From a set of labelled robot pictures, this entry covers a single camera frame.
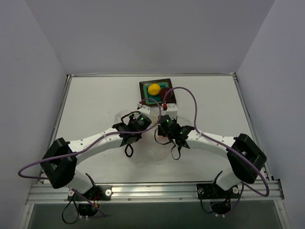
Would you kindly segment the translucent printed plastic bag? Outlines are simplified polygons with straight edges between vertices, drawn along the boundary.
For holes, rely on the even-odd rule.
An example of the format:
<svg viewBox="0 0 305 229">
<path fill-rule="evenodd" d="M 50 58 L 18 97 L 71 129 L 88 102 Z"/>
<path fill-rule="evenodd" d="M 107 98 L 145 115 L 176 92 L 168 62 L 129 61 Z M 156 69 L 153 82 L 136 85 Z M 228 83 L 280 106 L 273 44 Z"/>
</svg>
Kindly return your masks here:
<svg viewBox="0 0 305 229">
<path fill-rule="evenodd" d="M 121 121 L 121 118 L 124 115 L 127 115 L 130 113 L 131 110 L 121 110 L 117 114 L 115 114 L 114 117 L 114 123 L 118 123 Z M 152 124 L 155 124 L 157 121 L 157 115 L 158 115 L 158 110 L 154 108 L 151 113 L 150 113 L 150 119 L 152 119 Z M 183 125 L 193 125 L 190 121 L 190 119 L 185 118 L 183 116 L 177 116 L 177 121 L 180 126 Z M 166 145 L 161 145 L 169 142 L 167 137 L 162 137 L 158 136 L 157 130 L 158 126 L 155 126 L 154 129 L 145 132 L 142 134 L 142 138 L 137 141 L 136 143 L 132 144 L 132 147 L 134 149 L 133 156 L 131 157 L 131 161 L 135 164 L 153 164 L 158 161 L 161 161 L 165 159 L 168 155 L 171 156 L 173 153 L 173 156 L 175 159 L 178 158 L 178 151 L 177 147 L 175 147 L 173 150 L 172 148 L 174 147 L 173 143 L 169 143 Z"/>
</svg>

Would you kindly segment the dark red fake plum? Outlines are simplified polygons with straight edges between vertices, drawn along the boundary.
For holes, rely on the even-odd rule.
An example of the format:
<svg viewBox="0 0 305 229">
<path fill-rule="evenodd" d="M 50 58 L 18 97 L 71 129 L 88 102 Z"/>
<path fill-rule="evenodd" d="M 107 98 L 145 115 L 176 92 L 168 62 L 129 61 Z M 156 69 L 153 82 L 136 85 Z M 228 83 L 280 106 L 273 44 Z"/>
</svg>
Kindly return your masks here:
<svg viewBox="0 0 305 229">
<path fill-rule="evenodd" d="M 172 96 L 173 96 L 173 92 L 172 91 L 168 92 L 169 90 L 170 90 L 169 87 L 165 87 L 165 88 L 162 88 L 160 90 L 159 96 L 161 98 L 161 101 L 163 101 L 164 99 L 165 99 L 166 102 L 171 101 Z"/>
</svg>

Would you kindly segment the yellow fake lemon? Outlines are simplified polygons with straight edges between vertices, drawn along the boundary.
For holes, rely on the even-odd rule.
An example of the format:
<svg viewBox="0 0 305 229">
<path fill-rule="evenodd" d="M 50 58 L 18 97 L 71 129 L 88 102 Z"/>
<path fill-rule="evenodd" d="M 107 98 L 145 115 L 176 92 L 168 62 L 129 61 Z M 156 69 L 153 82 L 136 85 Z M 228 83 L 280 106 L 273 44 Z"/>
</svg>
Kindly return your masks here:
<svg viewBox="0 0 305 229">
<path fill-rule="evenodd" d="M 153 83 L 148 87 L 147 91 L 149 95 L 157 96 L 161 91 L 161 87 L 159 84 Z"/>
</svg>

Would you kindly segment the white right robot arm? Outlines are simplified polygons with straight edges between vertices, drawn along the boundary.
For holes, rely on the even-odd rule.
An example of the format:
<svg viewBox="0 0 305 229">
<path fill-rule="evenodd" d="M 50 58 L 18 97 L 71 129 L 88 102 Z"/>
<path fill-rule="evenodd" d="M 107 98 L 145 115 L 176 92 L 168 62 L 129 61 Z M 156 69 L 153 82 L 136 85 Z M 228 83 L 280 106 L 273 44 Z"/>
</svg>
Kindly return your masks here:
<svg viewBox="0 0 305 229">
<path fill-rule="evenodd" d="M 200 149 L 228 159 L 231 167 L 217 175 L 211 186 L 217 197 L 224 196 L 239 183 L 249 186 L 258 177 L 265 184 L 266 193 L 255 193 L 264 197 L 269 195 L 269 186 L 261 173 L 266 155 L 248 135 L 233 137 L 202 132 L 195 126 L 180 126 L 169 115 L 161 117 L 159 127 L 179 150 Z"/>
</svg>

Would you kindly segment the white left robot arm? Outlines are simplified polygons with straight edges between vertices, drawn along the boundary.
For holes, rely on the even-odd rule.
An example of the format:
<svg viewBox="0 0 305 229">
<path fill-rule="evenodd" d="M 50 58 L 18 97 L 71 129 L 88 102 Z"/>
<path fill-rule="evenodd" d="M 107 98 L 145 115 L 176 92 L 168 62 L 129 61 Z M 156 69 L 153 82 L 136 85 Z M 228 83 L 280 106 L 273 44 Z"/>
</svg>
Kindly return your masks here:
<svg viewBox="0 0 305 229">
<path fill-rule="evenodd" d="M 41 167 L 53 189 L 67 187 L 78 191 L 85 200 L 91 200 L 96 195 L 96 185 L 88 175 L 76 169 L 77 165 L 103 151 L 137 142 L 151 124 L 147 115 L 139 113 L 137 117 L 131 116 L 128 124 L 114 124 L 87 138 L 73 141 L 58 138 L 43 157 L 52 160 L 41 163 Z"/>
</svg>

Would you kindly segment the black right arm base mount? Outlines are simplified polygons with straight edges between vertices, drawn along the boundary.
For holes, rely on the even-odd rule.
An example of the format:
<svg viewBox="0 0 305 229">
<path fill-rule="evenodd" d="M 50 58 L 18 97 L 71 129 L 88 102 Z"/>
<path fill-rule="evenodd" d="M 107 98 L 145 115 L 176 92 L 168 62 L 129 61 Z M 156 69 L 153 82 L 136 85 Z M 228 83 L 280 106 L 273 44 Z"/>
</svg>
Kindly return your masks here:
<svg viewBox="0 0 305 229">
<path fill-rule="evenodd" d="M 215 217 L 225 218 L 234 210 L 241 199 L 244 188 L 239 190 L 235 185 L 228 190 L 222 190 L 216 185 L 217 178 L 222 174 L 220 171 L 212 183 L 200 183 L 196 185 L 197 197 L 200 200 L 202 210 L 207 214 L 214 214 Z M 209 209 L 203 205 L 203 200 L 215 199 L 209 203 Z"/>
</svg>

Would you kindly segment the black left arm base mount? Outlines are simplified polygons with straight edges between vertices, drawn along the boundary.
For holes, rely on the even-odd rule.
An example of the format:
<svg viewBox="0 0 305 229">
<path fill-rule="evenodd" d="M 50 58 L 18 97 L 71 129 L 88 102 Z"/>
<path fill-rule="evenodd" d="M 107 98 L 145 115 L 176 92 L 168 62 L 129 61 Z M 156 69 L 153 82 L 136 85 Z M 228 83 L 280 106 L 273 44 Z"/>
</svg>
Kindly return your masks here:
<svg viewBox="0 0 305 229">
<path fill-rule="evenodd" d="M 112 196 L 112 187 L 97 185 L 87 173 L 76 174 L 68 184 L 68 200 L 76 207 L 79 217 L 105 218 L 108 217 L 100 209 L 100 201 L 109 201 Z"/>
</svg>

